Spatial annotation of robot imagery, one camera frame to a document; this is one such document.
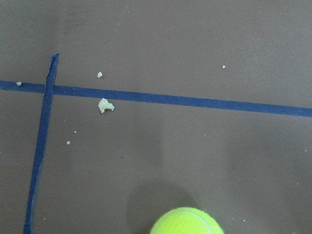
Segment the yellow tennis ball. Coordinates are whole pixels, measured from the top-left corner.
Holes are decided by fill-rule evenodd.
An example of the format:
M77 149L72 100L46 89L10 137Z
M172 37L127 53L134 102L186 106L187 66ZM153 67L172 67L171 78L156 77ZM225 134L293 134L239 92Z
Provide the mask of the yellow tennis ball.
M151 234L223 234L219 224L206 212L180 207L161 216L150 230Z

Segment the large foam crumb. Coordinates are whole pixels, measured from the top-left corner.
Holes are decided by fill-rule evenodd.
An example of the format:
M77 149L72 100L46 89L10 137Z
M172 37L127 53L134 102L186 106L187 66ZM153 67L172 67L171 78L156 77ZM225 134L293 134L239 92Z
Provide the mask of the large foam crumb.
M106 110L114 111L115 106L110 103L107 99L102 98L98 103L98 109L103 114Z

